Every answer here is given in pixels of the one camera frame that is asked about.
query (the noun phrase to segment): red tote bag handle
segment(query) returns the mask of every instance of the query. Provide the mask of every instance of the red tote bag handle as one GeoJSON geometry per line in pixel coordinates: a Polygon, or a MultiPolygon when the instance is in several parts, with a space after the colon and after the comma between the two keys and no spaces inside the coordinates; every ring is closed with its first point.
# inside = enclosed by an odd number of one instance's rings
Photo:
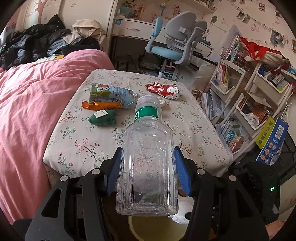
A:
{"type": "Polygon", "coordinates": [[[261,59],[264,58],[266,51],[282,55],[280,51],[258,45],[254,42],[249,42],[244,37],[239,37],[239,40],[244,43],[250,53],[251,58],[254,59],[256,62],[259,62],[261,59]]]}

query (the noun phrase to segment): bottle neck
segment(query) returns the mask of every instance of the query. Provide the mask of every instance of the bottle neck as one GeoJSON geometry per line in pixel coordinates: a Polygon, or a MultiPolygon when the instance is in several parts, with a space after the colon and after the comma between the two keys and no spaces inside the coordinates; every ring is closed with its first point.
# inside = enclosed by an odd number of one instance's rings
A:
{"type": "Polygon", "coordinates": [[[135,122],[142,120],[161,122],[161,109],[154,103],[143,103],[141,106],[136,106],[135,122]]]}

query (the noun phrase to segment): pink bedding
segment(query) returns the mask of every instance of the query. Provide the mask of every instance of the pink bedding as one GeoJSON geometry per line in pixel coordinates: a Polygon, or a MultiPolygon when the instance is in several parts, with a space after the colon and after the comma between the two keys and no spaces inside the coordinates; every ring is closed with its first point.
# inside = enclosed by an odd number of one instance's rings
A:
{"type": "Polygon", "coordinates": [[[95,69],[113,65],[94,49],[0,69],[0,208],[10,223],[32,218],[50,190],[45,148],[66,105],[95,69]]]}

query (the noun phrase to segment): bottle label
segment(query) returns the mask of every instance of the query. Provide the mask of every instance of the bottle label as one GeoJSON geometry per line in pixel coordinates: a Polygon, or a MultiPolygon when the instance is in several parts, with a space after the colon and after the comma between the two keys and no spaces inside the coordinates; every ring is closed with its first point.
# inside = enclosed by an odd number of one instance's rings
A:
{"type": "Polygon", "coordinates": [[[158,118],[157,108],[153,106],[143,106],[136,111],[135,120],[143,116],[152,116],[158,118]]]}

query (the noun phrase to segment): black down coat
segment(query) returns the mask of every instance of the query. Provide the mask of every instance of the black down coat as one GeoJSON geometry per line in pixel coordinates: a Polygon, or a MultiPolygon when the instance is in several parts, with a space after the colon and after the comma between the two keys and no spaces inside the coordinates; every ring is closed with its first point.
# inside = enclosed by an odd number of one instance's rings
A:
{"type": "Polygon", "coordinates": [[[15,33],[11,41],[0,48],[0,67],[7,70],[47,57],[49,47],[66,33],[71,33],[71,30],[65,29],[58,15],[46,24],[36,24],[15,33]]]}

